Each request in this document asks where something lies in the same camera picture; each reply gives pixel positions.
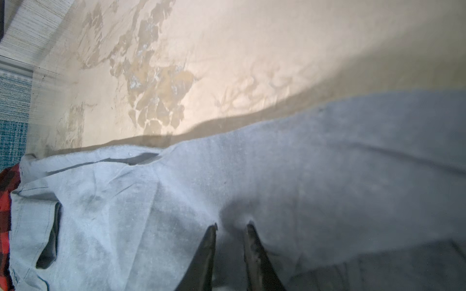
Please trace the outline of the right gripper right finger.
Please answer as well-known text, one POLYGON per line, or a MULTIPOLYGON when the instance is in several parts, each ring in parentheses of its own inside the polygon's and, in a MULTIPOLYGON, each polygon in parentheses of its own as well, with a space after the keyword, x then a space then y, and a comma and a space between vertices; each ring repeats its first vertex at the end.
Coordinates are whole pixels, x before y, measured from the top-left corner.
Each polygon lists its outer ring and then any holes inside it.
POLYGON ((247 224, 245 227, 243 249, 248 282, 247 290, 285 291, 285 287, 273 269, 273 265, 252 223, 247 224))

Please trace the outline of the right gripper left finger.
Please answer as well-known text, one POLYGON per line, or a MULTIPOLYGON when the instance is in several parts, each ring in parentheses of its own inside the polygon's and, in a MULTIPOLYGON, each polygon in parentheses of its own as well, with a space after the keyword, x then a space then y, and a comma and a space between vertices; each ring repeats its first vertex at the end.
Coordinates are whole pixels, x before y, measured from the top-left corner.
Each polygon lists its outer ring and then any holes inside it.
POLYGON ((217 230, 217 224, 206 229, 186 273, 175 289, 176 291, 212 290, 217 230))

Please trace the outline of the grey long sleeve shirt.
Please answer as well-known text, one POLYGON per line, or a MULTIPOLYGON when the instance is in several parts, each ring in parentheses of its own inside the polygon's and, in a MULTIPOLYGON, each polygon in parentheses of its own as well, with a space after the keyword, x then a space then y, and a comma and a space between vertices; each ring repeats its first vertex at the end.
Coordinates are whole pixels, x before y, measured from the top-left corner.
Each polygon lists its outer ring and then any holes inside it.
POLYGON ((217 225, 242 291, 252 223, 290 291, 466 288, 466 94, 348 98, 166 149, 22 158, 17 291, 173 291, 217 225))

